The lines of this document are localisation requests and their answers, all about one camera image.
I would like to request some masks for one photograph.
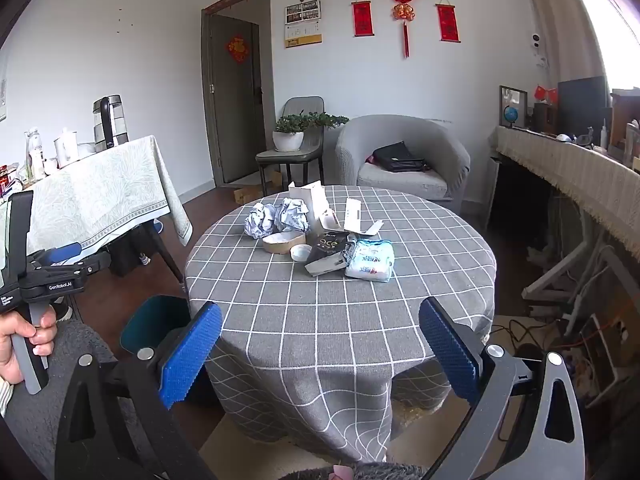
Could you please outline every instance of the human hand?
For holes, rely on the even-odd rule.
[[[43,314],[38,329],[15,311],[0,315],[0,377],[10,384],[24,380],[11,344],[13,334],[28,337],[31,344],[35,345],[34,354],[49,356],[53,352],[53,338],[57,332],[56,312],[51,306]]]

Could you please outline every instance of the tissue package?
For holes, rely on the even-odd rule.
[[[394,248],[388,240],[358,240],[344,271],[350,278],[386,283],[394,272]]]

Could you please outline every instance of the white wall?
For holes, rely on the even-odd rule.
[[[206,7],[217,0],[202,0]],[[532,92],[546,74],[530,46],[530,0],[450,0],[462,43],[440,41],[434,4],[414,0],[411,57],[403,59],[393,0],[372,0],[372,38],[354,38],[351,2],[322,0],[323,43],[284,48],[284,8],[271,0],[276,113],[294,96],[320,95],[328,113],[405,114],[445,124],[472,157],[467,199],[484,198],[488,137],[498,121],[498,86]]]
[[[34,125],[46,156],[63,126],[92,142],[93,102],[120,94],[129,139],[156,136],[176,191],[212,187],[200,9],[199,0],[33,0],[0,52],[9,57],[0,162],[24,162],[22,133]]]

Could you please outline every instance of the red tassel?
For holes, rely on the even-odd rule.
[[[409,57],[409,28],[404,22],[404,56]]]

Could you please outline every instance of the round table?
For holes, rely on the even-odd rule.
[[[362,228],[385,222],[393,242],[388,283],[335,271],[312,278],[288,254],[269,254],[243,234],[253,204],[210,227],[187,262],[192,314],[222,309],[222,335],[206,363],[220,403],[249,437],[299,446],[347,462],[382,460],[390,400],[435,410],[449,383],[418,326],[436,296],[457,322],[486,337],[494,316],[495,257],[465,221],[400,192],[327,186],[344,220],[347,197],[362,201]],[[262,199],[278,205],[288,192]]]

